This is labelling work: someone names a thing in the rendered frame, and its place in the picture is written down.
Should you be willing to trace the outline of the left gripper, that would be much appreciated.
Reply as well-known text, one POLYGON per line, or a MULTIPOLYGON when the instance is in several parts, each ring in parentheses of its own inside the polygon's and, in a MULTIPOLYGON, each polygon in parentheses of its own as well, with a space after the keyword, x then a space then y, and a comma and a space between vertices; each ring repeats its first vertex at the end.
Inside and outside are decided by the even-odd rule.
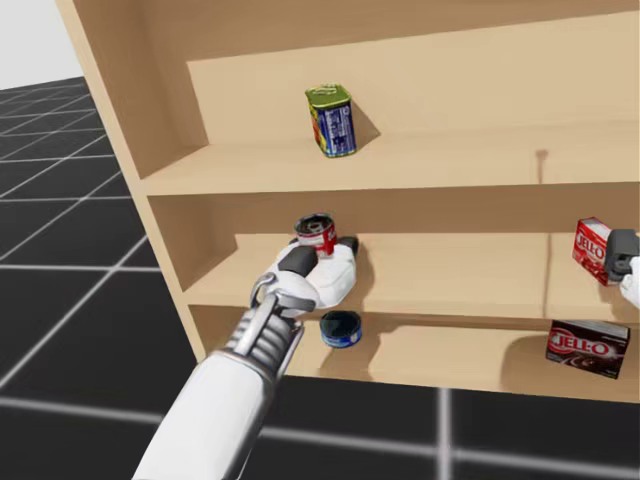
POLYGON ((343 236, 337 240, 334 253, 329 257, 313 256, 317 263, 307 275, 301 275, 280 266, 280 263, 296 248, 298 241, 283 248, 266 274, 272 273, 275 280, 264 287, 264 294, 284 293, 290 297, 313 300, 315 309, 330 309, 338 306, 356 283, 356 254, 360 242, 355 236, 343 236))

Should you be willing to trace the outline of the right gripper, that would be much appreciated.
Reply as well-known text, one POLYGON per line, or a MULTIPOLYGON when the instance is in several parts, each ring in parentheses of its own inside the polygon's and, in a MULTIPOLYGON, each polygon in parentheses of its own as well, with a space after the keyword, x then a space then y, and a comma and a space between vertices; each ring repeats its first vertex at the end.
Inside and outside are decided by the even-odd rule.
POLYGON ((640 309, 640 237, 634 230, 610 232, 604 266, 609 281, 620 282, 621 295, 640 309))

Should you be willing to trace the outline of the red and white can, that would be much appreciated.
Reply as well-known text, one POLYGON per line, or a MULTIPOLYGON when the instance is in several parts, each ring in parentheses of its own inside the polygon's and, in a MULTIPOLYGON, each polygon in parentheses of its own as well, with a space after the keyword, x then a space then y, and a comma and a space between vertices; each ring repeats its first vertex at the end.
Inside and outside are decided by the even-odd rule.
POLYGON ((332 217, 327 213, 314 213, 301 217, 294 227, 302 246, 311 246, 319 257, 329 257, 337 244, 337 232, 332 217))

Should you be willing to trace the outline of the pale wooden shelf unit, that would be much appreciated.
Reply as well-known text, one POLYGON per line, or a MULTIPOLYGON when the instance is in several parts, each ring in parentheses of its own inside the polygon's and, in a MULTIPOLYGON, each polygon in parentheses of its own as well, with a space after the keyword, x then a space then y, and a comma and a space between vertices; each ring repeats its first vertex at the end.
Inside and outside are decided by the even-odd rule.
POLYGON ((640 230, 640 0, 56 4, 197 359, 326 212, 364 335, 307 316, 291 374, 640 403, 640 312, 572 257, 582 218, 640 230), (619 377, 547 360, 553 320, 628 327, 619 377))

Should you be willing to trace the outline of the blue flat can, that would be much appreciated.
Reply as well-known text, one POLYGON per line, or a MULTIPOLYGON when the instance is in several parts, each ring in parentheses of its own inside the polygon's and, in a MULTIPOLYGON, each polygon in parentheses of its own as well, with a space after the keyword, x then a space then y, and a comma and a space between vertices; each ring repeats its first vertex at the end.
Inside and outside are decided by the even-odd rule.
POLYGON ((362 321, 355 311, 333 310, 319 322, 323 342, 332 348, 349 348, 362 337, 362 321))

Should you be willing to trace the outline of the green and blue rectangular can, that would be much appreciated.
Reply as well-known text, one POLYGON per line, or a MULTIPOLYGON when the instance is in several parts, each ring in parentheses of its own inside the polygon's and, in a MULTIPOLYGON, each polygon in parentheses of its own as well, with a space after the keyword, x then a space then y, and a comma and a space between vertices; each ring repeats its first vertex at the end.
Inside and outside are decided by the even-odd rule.
POLYGON ((323 84, 305 91, 314 138, 322 153, 330 158, 356 152, 352 118, 352 97, 337 83, 323 84))

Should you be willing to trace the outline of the red and white carton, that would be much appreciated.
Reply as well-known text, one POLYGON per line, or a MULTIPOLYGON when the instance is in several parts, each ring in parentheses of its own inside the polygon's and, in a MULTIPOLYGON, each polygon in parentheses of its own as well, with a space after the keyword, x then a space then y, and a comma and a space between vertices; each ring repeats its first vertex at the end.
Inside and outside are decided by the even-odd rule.
POLYGON ((608 237, 611 229, 596 217, 577 222, 572 251, 573 259, 604 286, 616 283, 605 267, 608 237))

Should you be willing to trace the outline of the dark brown carton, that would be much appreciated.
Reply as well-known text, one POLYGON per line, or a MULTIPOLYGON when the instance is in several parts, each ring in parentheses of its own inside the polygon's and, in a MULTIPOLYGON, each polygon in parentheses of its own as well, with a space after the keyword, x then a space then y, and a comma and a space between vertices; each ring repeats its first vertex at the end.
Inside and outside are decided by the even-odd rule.
POLYGON ((609 322, 553 320, 546 359, 617 379, 631 340, 630 329, 609 322))

